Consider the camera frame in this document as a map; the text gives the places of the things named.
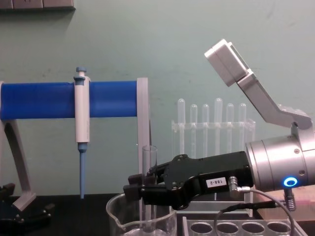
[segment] cable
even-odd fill
[[[294,225],[294,219],[290,213],[290,211],[283,205],[283,203],[281,201],[279,201],[278,199],[274,198],[273,196],[267,194],[267,193],[264,193],[262,191],[259,191],[259,190],[256,190],[256,189],[246,189],[246,191],[243,191],[243,192],[253,192],[253,193],[258,193],[266,198],[269,198],[270,200],[274,201],[275,203],[278,204],[278,206],[280,206],[287,214],[288,218],[289,218],[289,221],[290,221],[290,236],[294,236],[294,229],[295,229],[295,225]],[[216,214],[216,217],[215,217],[215,220],[213,222],[213,228],[214,228],[214,232],[217,236],[219,236],[219,233],[218,233],[218,219],[223,215],[224,212],[228,212],[230,211],[229,209],[223,209],[221,211],[219,211],[217,214]]]

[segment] test tube rack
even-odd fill
[[[172,121],[172,157],[187,154],[190,158],[203,158],[208,156],[231,153],[245,150],[245,143],[255,139],[255,121],[247,118],[246,104],[238,106],[238,119],[234,118],[235,107],[232,103],[226,105],[225,120],[223,115],[223,100],[214,101],[214,118],[210,122],[210,107],[202,105],[201,122],[198,122],[198,106],[190,105],[190,120],[186,122],[186,105],[184,99],[177,102],[177,123]],[[223,208],[237,203],[250,203],[253,194],[244,195],[244,200],[192,201],[188,208],[178,213],[216,213]],[[252,210],[240,210],[235,213],[246,213],[252,216]]]

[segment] black table surface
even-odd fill
[[[83,200],[79,196],[38,196],[25,211],[29,214],[43,209],[50,203],[55,204],[55,212],[50,226],[27,234],[28,236],[108,236],[109,220],[105,207],[116,194],[86,195]],[[178,235],[182,235],[183,215],[178,215]],[[198,219],[200,215],[188,215],[188,219]],[[203,214],[203,219],[213,219],[213,215]],[[226,214],[222,219],[240,219],[240,215]],[[298,222],[309,235],[314,234],[315,221]]]

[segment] pale green wall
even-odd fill
[[[203,56],[221,38],[233,42],[278,103],[314,116],[314,12],[313,0],[77,0],[74,13],[0,15],[0,79],[71,82],[79,65],[94,81],[149,77],[153,144],[168,161],[178,98],[248,104]],[[264,124],[251,105],[248,113],[259,139],[289,133]],[[35,191],[78,194],[74,120],[19,125]],[[136,118],[91,120],[87,193],[121,192],[137,171],[136,142]],[[17,182],[4,148],[1,184]]]

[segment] pipette holder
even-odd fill
[[[198,120],[198,106],[190,105],[190,120],[186,121],[184,99],[177,102],[177,122],[172,121],[172,156],[187,154],[190,158],[203,158],[219,154],[245,150],[245,143],[255,139],[255,122],[246,115],[246,105],[238,106],[238,118],[234,118],[234,105],[226,105],[225,119],[222,119],[223,100],[214,102],[213,121],[210,119],[208,104],[202,105],[201,121]],[[237,203],[253,201],[253,194],[244,195],[243,201],[192,201],[188,208],[180,213],[216,213],[219,210]],[[239,210],[235,213],[248,213],[252,210]]]
[[[15,161],[21,196],[13,203],[23,211],[35,198],[26,164],[18,119],[74,118],[74,83],[5,84],[0,82],[2,144],[7,137]],[[91,82],[90,117],[137,117],[138,163],[142,172],[142,147],[150,145],[148,78],[136,81]]]

